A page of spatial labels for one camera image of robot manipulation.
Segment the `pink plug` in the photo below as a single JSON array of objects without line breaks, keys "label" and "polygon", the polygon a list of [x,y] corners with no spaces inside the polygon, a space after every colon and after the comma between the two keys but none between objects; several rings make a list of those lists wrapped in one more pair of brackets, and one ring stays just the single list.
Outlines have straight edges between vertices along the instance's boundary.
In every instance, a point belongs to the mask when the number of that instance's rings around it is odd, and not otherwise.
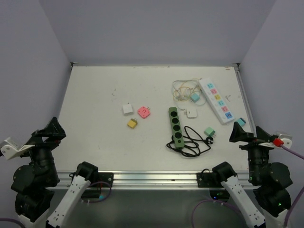
[{"label": "pink plug", "polygon": [[149,107],[145,107],[145,106],[140,107],[137,110],[137,113],[143,119],[147,118],[151,114],[150,108]]}]

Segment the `white plug adapter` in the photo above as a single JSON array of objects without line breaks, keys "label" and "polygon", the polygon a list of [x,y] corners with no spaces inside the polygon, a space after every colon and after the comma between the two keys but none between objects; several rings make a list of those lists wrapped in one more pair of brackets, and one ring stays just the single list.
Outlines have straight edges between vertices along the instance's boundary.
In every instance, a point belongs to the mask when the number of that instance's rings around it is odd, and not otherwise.
[{"label": "white plug adapter", "polygon": [[189,119],[194,119],[194,118],[198,117],[197,109],[194,107],[189,107],[189,108],[185,109],[184,114]]}]

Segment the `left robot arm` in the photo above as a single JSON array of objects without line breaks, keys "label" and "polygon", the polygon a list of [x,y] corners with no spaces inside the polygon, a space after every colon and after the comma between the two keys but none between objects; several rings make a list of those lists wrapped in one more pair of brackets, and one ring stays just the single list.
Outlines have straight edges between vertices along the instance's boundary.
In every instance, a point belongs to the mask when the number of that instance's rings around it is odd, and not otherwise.
[{"label": "left robot arm", "polygon": [[54,192],[60,182],[52,151],[66,133],[53,117],[45,128],[36,130],[22,147],[22,156],[30,163],[19,167],[13,175],[11,189],[17,193],[15,211],[27,228],[60,228],[71,215],[88,186],[98,183],[98,168],[88,162],[77,166],[69,189],[50,217],[47,216]]}]

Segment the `green power strip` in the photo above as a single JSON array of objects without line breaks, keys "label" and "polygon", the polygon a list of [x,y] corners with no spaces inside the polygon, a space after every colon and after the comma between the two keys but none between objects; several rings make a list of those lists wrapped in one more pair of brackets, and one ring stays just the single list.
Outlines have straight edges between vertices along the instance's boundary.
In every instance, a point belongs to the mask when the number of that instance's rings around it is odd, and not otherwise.
[{"label": "green power strip", "polygon": [[178,110],[176,107],[170,107],[168,109],[168,113],[171,124],[172,140],[174,142],[175,148],[182,149],[185,143],[182,135]]}]

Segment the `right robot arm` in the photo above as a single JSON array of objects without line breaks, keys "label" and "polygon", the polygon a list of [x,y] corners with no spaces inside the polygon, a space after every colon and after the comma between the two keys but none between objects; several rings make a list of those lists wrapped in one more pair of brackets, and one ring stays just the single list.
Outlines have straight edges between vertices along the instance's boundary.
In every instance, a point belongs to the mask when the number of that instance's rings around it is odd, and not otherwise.
[{"label": "right robot arm", "polygon": [[249,183],[259,204],[252,202],[239,182],[237,173],[228,162],[212,169],[211,180],[216,186],[223,186],[238,206],[250,228],[286,228],[292,208],[287,187],[292,185],[289,168],[280,162],[269,162],[269,152],[283,148],[286,141],[280,135],[270,135],[261,127],[256,133],[246,132],[238,122],[234,122],[229,141],[244,142],[239,146],[247,151]]}]

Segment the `teal cube plug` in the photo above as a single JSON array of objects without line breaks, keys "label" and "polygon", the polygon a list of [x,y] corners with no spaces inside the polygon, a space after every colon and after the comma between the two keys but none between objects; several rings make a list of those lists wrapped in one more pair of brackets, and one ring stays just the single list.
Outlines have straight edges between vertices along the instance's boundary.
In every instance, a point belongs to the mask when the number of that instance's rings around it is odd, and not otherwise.
[{"label": "teal cube plug", "polygon": [[238,123],[241,127],[244,127],[245,125],[246,125],[246,120],[245,119],[243,119],[243,118],[238,118],[237,120],[236,120],[236,123]]}]

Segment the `green cube plug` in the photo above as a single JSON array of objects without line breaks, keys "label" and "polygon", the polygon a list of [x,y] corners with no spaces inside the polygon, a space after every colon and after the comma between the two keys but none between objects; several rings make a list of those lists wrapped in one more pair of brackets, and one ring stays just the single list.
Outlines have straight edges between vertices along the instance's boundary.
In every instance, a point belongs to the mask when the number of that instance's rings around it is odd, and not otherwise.
[{"label": "green cube plug", "polygon": [[215,137],[216,131],[211,127],[207,127],[204,131],[204,134],[207,135],[208,137]]}]

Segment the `small yellow plug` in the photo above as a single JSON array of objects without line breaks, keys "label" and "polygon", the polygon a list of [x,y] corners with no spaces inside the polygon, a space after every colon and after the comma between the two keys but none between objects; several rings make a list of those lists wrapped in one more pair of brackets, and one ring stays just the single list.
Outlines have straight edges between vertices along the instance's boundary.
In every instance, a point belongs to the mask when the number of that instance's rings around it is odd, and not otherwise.
[{"label": "small yellow plug", "polygon": [[131,118],[127,123],[127,126],[131,129],[134,129],[137,125],[138,125],[138,121],[136,118]]}]

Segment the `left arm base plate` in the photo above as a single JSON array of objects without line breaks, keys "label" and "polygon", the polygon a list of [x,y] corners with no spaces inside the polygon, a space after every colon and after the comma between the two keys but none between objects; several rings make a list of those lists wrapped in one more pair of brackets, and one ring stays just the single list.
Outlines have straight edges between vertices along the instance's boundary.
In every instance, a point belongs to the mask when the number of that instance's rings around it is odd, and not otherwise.
[{"label": "left arm base plate", "polygon": [[113,186],[114,174],[112,172],[99,172],[94,182],[99,182],[93,185],[94,188],[101,189],[102,187],[110,188]]}]

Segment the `light blue charger plug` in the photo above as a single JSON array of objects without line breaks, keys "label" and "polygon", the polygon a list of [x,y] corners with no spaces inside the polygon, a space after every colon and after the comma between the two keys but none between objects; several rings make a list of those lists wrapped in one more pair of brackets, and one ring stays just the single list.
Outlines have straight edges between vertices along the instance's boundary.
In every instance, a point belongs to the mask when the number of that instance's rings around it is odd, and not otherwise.
[{"label": "light blue charger plug", "polygon": [[197,93],[193,93],[191,96],[190,96],[190,99],[192,102],[196,103],[200,100],[200,95],[197,94]]}]

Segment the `white cube charger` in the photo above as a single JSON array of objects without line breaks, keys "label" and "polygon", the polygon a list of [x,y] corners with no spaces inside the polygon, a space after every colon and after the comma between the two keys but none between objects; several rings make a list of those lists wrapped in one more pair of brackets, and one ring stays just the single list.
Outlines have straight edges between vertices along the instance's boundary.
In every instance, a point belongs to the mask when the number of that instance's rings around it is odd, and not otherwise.
[{"label": "white cube charger", "polygon": [[133,114],[133,107],[130,103],[127,103],[122,106],[124,116]]}]

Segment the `white multi-socket power strip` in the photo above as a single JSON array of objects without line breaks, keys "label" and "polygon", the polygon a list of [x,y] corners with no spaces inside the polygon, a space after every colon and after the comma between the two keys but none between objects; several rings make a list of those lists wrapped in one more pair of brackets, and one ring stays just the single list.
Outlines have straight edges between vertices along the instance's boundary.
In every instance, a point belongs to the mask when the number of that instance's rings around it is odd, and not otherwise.
[{"label": "white multi-socket power strip", "polygon": [[235,120],[223,96],[219,93],[218,88],[210,78],[202,78],[198,81],[200,89],[204,94],[214,114],[221,124],[228,124]]}]

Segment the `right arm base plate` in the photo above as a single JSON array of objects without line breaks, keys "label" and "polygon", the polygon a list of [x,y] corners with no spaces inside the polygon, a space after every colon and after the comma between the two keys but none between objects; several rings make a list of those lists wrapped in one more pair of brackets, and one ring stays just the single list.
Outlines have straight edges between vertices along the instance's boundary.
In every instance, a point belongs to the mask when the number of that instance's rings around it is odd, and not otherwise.
[{"label": "right arm base plate", "polygon": [[222,188],[221,182],[228,180],[227,175],[218,172],[205,172],[204,170],[196,173],[198,188]]}]

